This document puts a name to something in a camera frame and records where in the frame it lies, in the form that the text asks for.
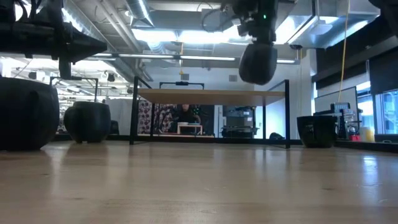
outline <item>whiteboard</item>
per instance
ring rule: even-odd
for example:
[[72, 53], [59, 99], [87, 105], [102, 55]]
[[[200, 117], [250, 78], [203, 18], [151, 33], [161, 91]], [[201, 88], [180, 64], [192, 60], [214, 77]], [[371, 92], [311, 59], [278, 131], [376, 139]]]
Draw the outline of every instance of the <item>whiteboard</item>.
[[[330, 110], [332, 103], [338, 102], [338, 91], [317, 97], [315, 100], [315, 112]], [[358, 120], [358, 102], [356, 99], [356, 86], [341, 91], [340, 103], [349, 103], [351, 109], [355, 112], [355, 120]]]

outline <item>window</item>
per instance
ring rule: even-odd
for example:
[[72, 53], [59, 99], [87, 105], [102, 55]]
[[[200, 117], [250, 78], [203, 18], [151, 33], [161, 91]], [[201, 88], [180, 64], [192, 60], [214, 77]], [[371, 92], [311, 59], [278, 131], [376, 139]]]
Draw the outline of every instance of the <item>window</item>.
[[374, 130], [372, 96], [358, 97], [358, 108], [363, 110], [359, 114], [359, 120], [362, 121], [361, 127], [368, 127]]
[[356, 86], [356, 91], [358, 94], [358, 108], [363, 110], [359, 114], [359, 120], [362, 121], [361, 127], [374, 130], [373, 100], [370, 95], [370, 87], [370, 82], [364, 82]]
[[384, 134], [398, 134], [398, 90], [382, 94]]

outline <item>ductwork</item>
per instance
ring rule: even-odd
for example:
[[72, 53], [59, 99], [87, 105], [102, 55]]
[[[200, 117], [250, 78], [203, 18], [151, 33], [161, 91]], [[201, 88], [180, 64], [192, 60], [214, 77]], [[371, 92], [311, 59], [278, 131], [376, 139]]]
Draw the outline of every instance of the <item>ductwork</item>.
[[131, 15], [131, 25], [138, 21], [143, 22], [146, 26], [154, 27], [154, 23], [149, 17], [149, 7], [146, 0], [126, 0], [127, 8]]
[[[166, 54], [173, 55], [175, 52], [165, 48], [165, 45], [161, 42], [148, 42], [148, 47], [150, 48], [151, 54]], [[179, 60], [165, 59], [165, 62], [169, 63], [179, 63]]]
[[364, 0], [300, 0], [277, 29], [288, 44], [307, 48], [327, 48], [344, 39], [380, 15], [380, 9]]
[[[72, 0], [64, 1], [64, 10], [78, 23], [83, 29], [83, 33], [94, 37], [98, 40], [106, 42], [109, 52], [116, 52], [114, 46], [106, 39], [106, 37], [94, 26], [94, 24], [86, 17], [86, 15], [79, 9], [79, 7]], [[106, 61], [110, 66], [116, 68], [123, 78], [128, 82], [134, 81], [134, 75], [141, 74], [142, 72], [135, 67], [129, 66], [123, 59], [117, 58], [115, 61]]]

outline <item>black cylinder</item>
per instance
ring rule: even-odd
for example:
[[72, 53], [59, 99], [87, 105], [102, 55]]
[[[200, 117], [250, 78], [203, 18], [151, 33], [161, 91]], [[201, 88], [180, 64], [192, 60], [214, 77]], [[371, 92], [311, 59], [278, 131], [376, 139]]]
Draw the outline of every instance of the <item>black cylinder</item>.
[[51, 141], [59, 124], [54, 87], [18, 78], [0, 78], [0, 147], [38, 150]]
[[78, 101], [66, 110], [63, 121], [76, 142], [101, 142], [111, 129], [111, 112], [106, 104]]
[[336, 141], [334, 116], [302, 116], [297, 118], [300, 139], [306, 147], [332, 147]]

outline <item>person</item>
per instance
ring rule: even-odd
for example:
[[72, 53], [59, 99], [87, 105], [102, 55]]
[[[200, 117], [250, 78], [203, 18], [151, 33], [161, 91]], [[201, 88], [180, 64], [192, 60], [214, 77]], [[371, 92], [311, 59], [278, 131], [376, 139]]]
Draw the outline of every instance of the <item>person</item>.
[[188, 122], [200, 124], [200, 117], [197, 114], [193, 114], [192, 107], [190, 105], [182, 105], [181, 110], [178, 112], [177, 122]]
[[[181, 109], [177, 111], [178, 119], [173, 123], [171, 130], [177, 132], [177, 125], [179, 122], [188, 123], [201, 123], [200, 117], [197, 114], [193, 114], [192, 107], [190, 105], [181, 105]], [[195, 134], [195, 128], [181, 127], [181, 134]]]

